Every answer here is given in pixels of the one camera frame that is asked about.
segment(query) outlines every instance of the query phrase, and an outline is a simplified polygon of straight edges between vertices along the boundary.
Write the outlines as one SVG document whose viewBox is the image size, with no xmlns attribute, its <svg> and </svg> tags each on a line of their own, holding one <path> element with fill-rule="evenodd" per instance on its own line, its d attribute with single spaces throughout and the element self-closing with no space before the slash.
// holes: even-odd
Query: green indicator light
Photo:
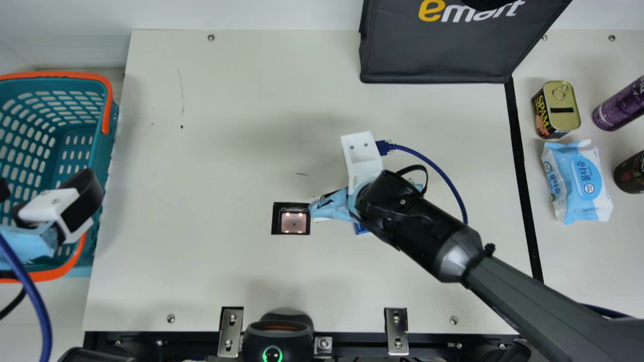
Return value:
<svg viewBox="0 0 644 362">
<path fill-rule="evenodd" d="M 268 346 L 261 354 L 264 362 L 281 362 L 283 356 L 281 349 L 277 346 Z"/>
</svg>

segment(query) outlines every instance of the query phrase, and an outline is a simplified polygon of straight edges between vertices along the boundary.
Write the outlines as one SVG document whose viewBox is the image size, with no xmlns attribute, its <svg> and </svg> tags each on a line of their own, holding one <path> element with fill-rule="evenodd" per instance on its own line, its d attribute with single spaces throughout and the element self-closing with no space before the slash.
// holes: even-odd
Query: black robotic arm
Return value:
<svg viewBox="0 0 644 362">
<path fill-rule="evenodd" d="M 476 231 L 383 171 L 355 203 L 363 225 L 446 283 L 471 289 L 551 362 L 641 361 L 644 321 L 607 319 L 494 258 Z"/>
</svg>

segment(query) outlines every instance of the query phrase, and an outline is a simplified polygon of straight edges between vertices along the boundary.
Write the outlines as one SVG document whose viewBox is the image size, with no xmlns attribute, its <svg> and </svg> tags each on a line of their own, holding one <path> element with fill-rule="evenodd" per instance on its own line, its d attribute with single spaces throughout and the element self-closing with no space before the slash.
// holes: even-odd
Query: dark green can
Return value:
<svg viewBox="0 0 644 362">
<path fill-rule="evenodd" d="M 644 193 L 644 151 L 617 166 L 613 178 L 615 184 L 624 192 Z"/>
</svg>

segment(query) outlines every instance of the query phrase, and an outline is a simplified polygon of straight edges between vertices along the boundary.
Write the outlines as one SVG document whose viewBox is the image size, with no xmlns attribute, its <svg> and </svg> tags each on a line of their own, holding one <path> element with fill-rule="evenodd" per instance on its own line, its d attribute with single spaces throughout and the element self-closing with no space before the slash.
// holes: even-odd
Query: spam can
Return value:
<svg viewBox="0 0 644 362">
<path fill-rule="evenodd" d="M 564 81 L 551 81 L 532 97 L 536 132 L 543 139 L 562 138 L 579 128 L 581 120 L 573 86 Z"/>
</svg>

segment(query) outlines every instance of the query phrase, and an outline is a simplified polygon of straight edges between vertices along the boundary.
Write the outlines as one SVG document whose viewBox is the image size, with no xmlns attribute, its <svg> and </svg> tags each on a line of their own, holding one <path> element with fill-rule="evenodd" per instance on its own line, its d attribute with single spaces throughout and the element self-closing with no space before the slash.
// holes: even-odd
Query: teal shopping basket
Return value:
<svg viewBox="0 0 644 362">
<path fill-rule="evenodd" d="M 111 85 L 100 75 L 38 71 L 0 76 L 0 176 L 11 191 L 0 205 L 0 224 L 15 227 L 14 205 L 59 187 L 86 167 L 105 191 L 117 117 Z M 25 264 L 34 281 L 92 264 L 101 211 L 80 240 L 62 244 L 51 258 Z"/>
</svg>

